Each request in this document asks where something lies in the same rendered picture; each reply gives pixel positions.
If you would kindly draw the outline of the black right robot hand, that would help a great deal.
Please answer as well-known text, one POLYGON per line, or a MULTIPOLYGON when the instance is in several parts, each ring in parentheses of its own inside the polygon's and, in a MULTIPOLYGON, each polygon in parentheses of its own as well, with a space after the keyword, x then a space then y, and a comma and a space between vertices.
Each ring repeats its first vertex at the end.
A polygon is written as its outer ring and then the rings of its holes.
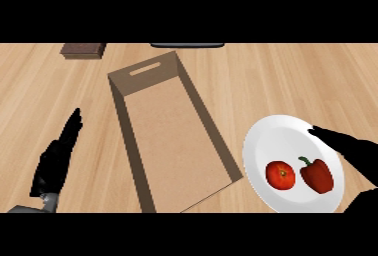
POLYGON ((347 214, 378 213, 378 143, 314 126, 309 133, 343 155, 375 188, 362 191, 344 212, 347 214))

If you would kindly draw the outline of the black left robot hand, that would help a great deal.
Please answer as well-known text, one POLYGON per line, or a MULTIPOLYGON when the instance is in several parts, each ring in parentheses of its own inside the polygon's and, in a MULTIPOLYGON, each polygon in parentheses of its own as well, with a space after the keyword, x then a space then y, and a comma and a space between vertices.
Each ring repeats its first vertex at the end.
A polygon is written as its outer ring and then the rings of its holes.
POLYGON ((59 139, 50 142, 46 151, 41 153, 32 178, 31 197, 40 197, 47 193, 60 193, 81 128, 80 109, 75 109, 65 123, 59 139))

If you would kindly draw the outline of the red bell pepper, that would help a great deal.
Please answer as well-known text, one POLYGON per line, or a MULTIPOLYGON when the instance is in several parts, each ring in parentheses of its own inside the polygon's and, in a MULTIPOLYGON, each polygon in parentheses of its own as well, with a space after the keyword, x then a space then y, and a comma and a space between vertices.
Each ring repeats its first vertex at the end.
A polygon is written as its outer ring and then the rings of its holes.
POLYGON ((325 162, 320 159, 310 161, 304 156, 298 160, 306 164, 300 169, 304 183, 319 194, 328 193, 334 189, 334 178, 325 162))

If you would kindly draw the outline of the white plate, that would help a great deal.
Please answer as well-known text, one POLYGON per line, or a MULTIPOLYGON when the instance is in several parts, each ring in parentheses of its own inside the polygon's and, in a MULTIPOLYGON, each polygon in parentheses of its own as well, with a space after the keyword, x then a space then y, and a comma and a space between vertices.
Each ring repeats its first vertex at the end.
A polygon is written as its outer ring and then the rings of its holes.
POLYGON ((247 177, 261 200, 279 213, 332 213, 344 194, 344 171, 337 152, 309 133, 312 125, 288 115, 260 119, 247 133, 242 160, 247 177), (334 188, 319 194, 304 183, 300 168, 306 162, 320 159, 331 171, 334 188), (295 183, 289 190, 275 189, 266 179, 266 166, 283 161, 294 169, 295 183))

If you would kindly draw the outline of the red tomato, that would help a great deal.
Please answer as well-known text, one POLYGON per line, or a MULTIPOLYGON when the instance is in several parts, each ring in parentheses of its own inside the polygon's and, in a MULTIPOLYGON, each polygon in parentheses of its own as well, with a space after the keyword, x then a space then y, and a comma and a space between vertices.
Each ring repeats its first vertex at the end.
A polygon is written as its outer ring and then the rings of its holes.
POLYGON ((289 190, 295 185, 295 172, 283 161, 272 161, 266 166, 266 180, 276 190, 289 190))

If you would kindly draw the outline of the dark brown wooden block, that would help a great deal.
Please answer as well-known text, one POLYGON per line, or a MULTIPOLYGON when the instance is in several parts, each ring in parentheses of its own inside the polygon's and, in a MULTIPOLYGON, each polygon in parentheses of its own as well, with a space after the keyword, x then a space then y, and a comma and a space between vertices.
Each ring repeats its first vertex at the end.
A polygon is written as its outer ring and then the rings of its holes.
POLYGON ((105 43, 65 43, 60 54, 66 59, 100 59, 105 43))

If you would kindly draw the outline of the black flat appliance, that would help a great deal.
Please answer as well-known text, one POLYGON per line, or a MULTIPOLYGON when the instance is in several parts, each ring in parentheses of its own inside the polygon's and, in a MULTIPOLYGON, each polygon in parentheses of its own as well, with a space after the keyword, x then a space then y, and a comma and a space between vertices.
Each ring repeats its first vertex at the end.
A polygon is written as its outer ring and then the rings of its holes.
POLYGON ((221 48, 224 43, 151 43, 155 48, 221 48))

